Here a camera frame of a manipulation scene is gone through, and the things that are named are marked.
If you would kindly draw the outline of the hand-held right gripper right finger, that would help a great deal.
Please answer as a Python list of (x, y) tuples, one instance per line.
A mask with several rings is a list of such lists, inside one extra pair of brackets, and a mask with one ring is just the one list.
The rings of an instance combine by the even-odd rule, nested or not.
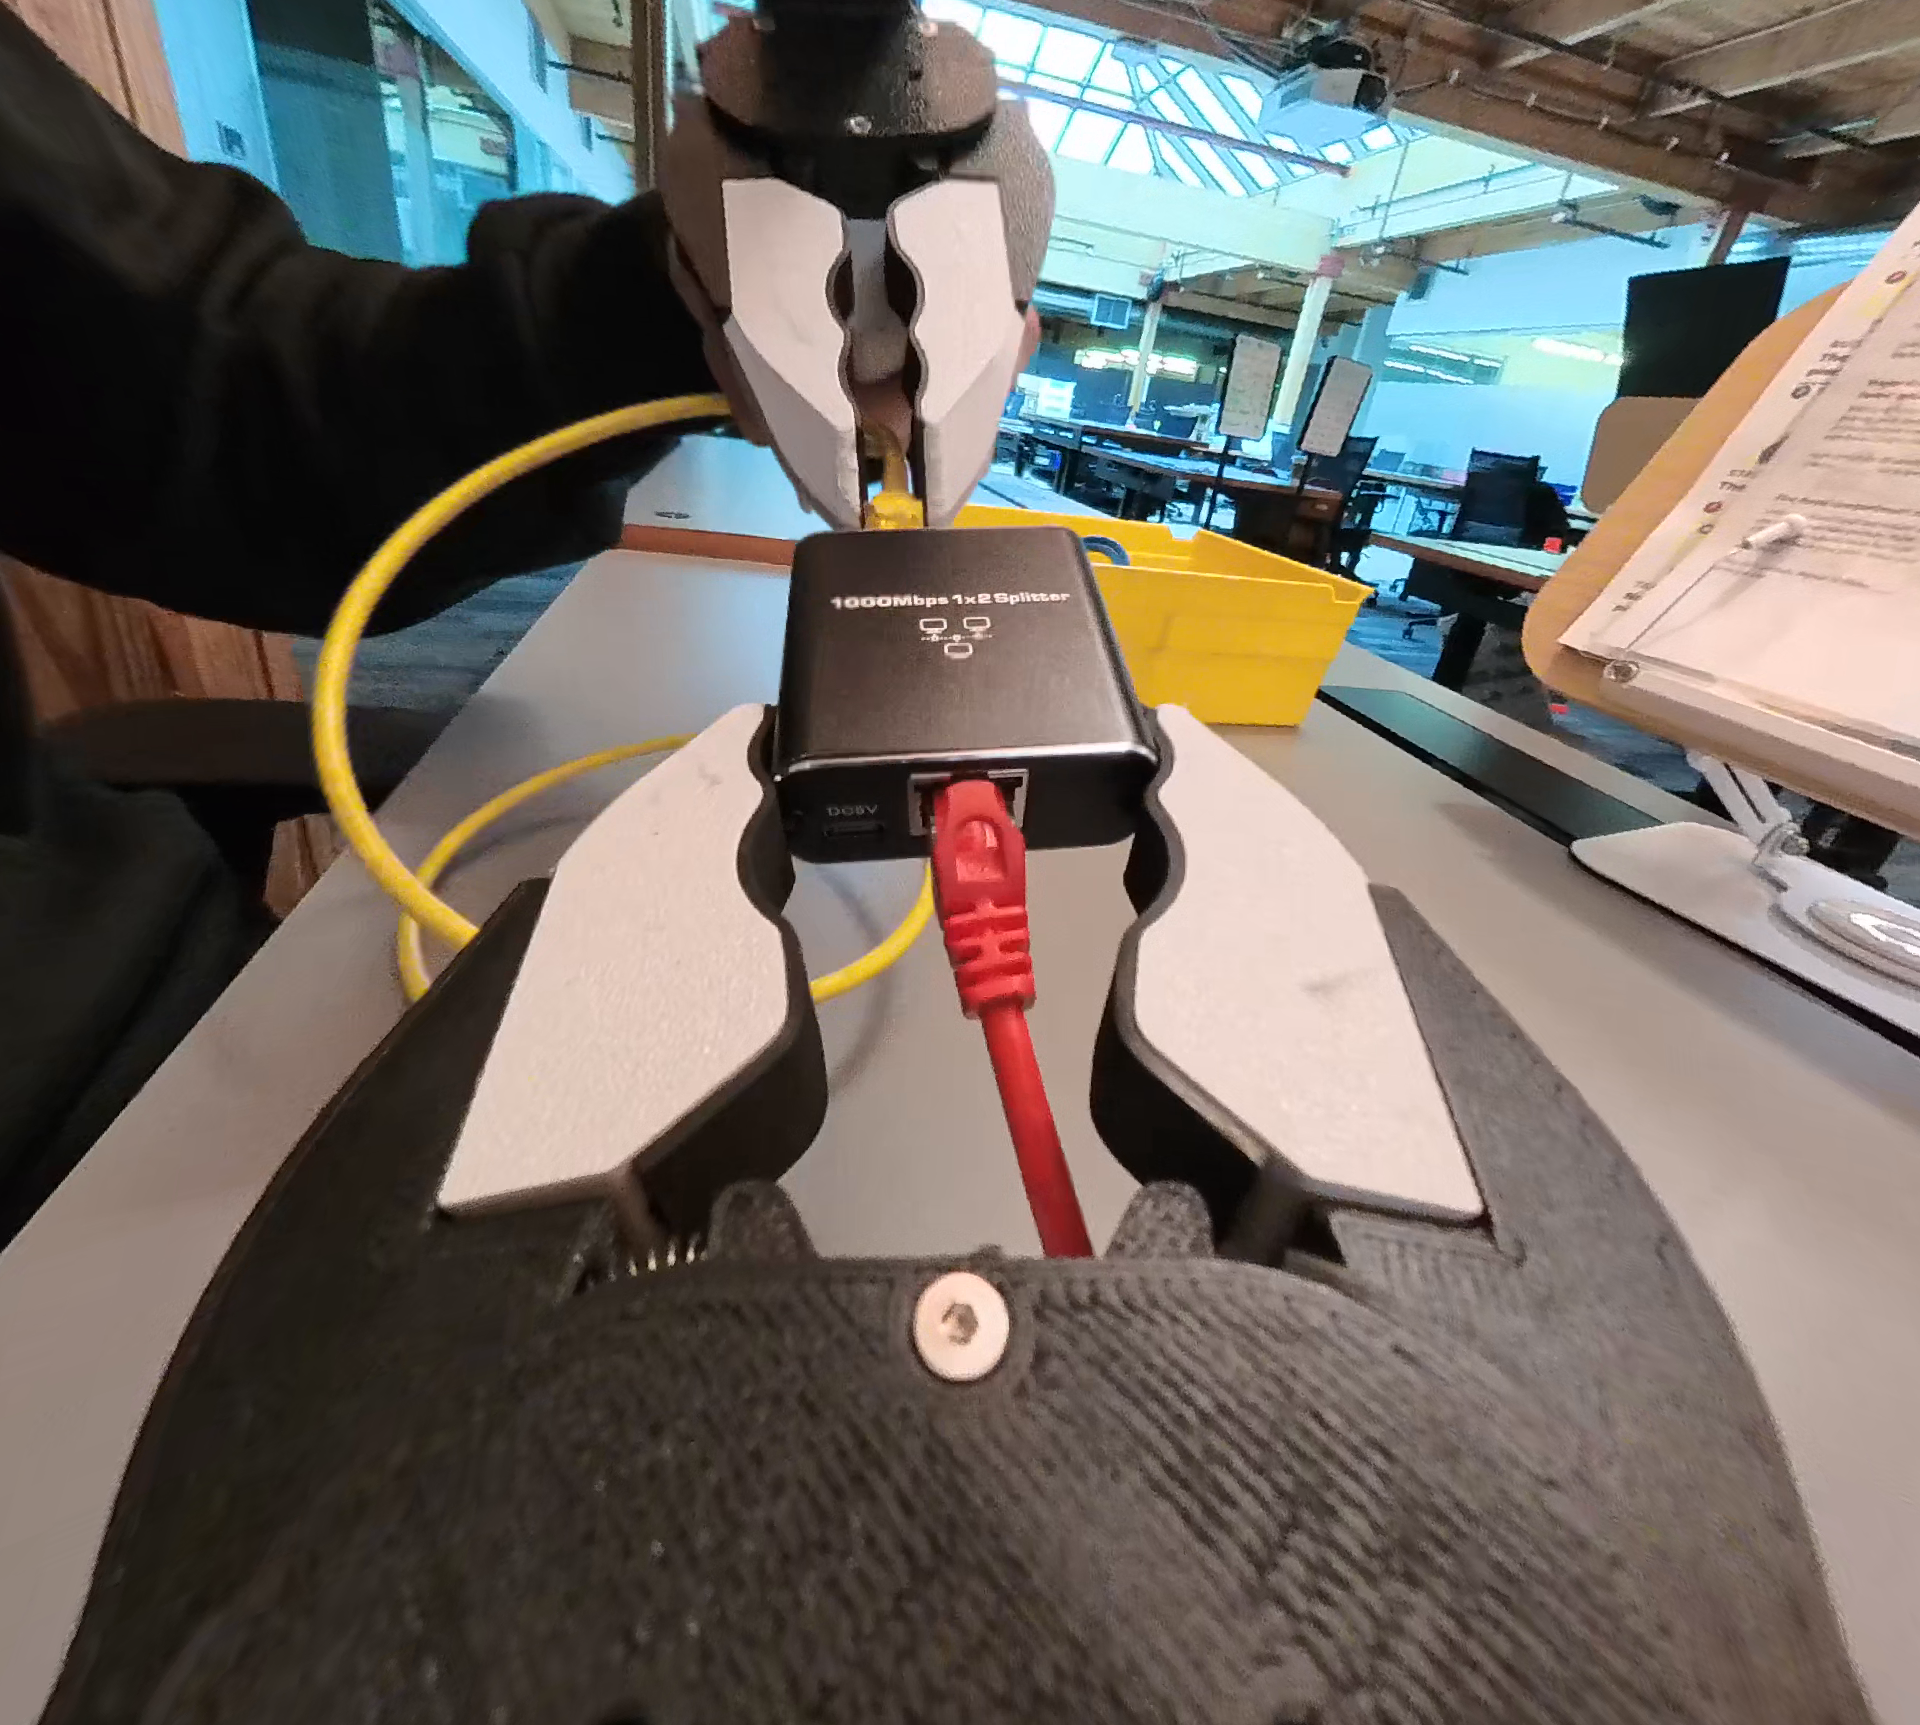
[(1190, 1189), (1219, 1253), (1331, 1243), (1340, 1212), (1483, 1227), (1370, 879), (1188, 708), (1154, 723), (1090, 1068), (1098, 1136), (1141, 1185)]

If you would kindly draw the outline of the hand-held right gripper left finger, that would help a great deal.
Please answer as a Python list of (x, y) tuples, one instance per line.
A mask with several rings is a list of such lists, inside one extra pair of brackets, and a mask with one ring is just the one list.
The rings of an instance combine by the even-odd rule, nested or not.
[(819, 1136), (828, 1065), (787, 904), (768, 704), (741, 704), (567, 848), (445, 1166), (456, 1218), (602, 1201), (706, 1225)]

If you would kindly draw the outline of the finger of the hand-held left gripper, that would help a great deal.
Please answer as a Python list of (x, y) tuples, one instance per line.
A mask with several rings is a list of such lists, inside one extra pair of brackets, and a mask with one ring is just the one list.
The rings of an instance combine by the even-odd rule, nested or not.
[(949, 526), (996, 454), (1026, 347), (999, 188), (943, 177), (889, 209), (887, 249), (908, 281), (902, 381), (908, 463), (924, 522)]
[(805, 505), (831, 527), (858, 530), (867, 485), (845, 376), (850, 336), (835, 299), (845, 216), (779, 176), (727, 177), (722, 209), (734, 369)]

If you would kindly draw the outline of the black network splitter box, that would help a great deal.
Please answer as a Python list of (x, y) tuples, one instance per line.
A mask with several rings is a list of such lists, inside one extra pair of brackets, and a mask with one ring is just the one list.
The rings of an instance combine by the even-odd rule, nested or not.
[(771, 774), (792, 856), (923, 856), (957, 781), (996, 785), (1037, 850), (1132, 838), (1157, 731), (1069, 526), (825, 532), (789, 582)]

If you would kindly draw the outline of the person's left forearm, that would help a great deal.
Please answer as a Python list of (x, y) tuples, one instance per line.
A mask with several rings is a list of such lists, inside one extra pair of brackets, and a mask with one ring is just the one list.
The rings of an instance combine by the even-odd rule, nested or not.
[(314, 636), (424, 501), (569, 422), (717, 388), (653, 194), (486, 204), (447, 268), (308, 241), (2, 18), (2, 550)]

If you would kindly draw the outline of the person's left hand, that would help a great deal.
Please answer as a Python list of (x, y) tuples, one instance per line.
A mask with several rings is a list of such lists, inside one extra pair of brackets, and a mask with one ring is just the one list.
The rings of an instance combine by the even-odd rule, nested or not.
[(745, 419), (749, 413), (751, 396), (736, 380), (736, 360), (727, 336), (727, 319), (709, 295), (709, 289), (699, 275), (699, 268), (692, 264), (673, 226), (669, 226), (665, 236), (666, 271), (688, 315), (699, 325), (702, 353), (712, 373), (717, 396), (727, 397), (733, 415)]

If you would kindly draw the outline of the white table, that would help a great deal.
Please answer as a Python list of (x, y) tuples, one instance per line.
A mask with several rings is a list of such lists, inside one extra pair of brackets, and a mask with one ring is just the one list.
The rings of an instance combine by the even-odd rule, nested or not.
[(828, 530), (806, 511), (777, 455), (728, 434), (673, 444), (629, 491), (618, 550), (787, 570), (797, 543)]

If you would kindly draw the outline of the rolling whiteboard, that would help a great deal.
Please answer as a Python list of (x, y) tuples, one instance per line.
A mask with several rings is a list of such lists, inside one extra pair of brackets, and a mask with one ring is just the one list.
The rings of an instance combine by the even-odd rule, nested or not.
[(1335, 356), (1323, 369), (1300, 419), (1294, 447), (1311, 458), (1336, 458), (1375, 386), (1375, 368), (1350, 356)]
[(1280, 340), (1253, 330), (1236, 333), (1215, 419), (1223, 437), (1244, 442), (1269, 434), (1285, 358), (1287, 345)]

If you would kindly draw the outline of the yellow plastic bin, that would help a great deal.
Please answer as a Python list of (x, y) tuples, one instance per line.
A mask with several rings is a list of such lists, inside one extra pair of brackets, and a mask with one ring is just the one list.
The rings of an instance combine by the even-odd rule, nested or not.
[(1120, 652), (1145, 704), (1213, 726), (1291, 727), (1375, 589), (1203, 527), (1101, 513), (969, 505), (958, 522), (1064, 526), (1090, 551)]

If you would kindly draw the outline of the white ceiling projector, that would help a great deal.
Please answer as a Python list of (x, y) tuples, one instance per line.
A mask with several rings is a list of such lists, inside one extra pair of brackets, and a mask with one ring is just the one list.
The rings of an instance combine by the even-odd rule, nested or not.
[(1380, 119), (1389, 111), (1389, 77), (1379, 54), (1347, 31), (1323, 31), (1300, 43), (1261, 100), (1259, 128), (1277, 136), (1294, 111), (1311, 107)]

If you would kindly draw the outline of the wooden background table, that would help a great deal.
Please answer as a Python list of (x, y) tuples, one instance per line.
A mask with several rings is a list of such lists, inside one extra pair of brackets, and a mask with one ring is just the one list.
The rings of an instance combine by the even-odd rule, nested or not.
[(1461, 691), (1489, 630), (1521, 634), (1531, 602), (1561, 572), (1570, 550), (1481, 543), (1434, 534), (1370, 532), (1370, 550), (1411, 559), (1408, 592), (1452, 616), (1433, 681)]

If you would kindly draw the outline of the black office chair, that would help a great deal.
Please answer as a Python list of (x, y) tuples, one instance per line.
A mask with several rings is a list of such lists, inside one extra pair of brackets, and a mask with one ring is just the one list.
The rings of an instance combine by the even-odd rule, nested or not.
[(1565, 541), (1570, 515), (1561, 491), (1542, 477), (1539, 455), (1476, 447), (1452, 513), (1450, 536), (1462, 541), (1544, 550)]

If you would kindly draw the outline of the printed paper sheets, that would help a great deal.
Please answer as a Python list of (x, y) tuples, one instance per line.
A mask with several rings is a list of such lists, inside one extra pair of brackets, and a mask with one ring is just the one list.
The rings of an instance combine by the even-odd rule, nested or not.
[(1918, 213), (1755, 340), (1541, 594), (1546, 673), (1917, 808)]

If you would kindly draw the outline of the black screen panel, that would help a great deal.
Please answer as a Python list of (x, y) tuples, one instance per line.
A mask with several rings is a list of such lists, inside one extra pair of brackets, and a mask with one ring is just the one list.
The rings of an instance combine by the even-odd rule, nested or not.
[(1782, 254), (1630, 275), (1617, 396), (1708, 393), (1742, 347), (1779, 318), (1788, 269)]

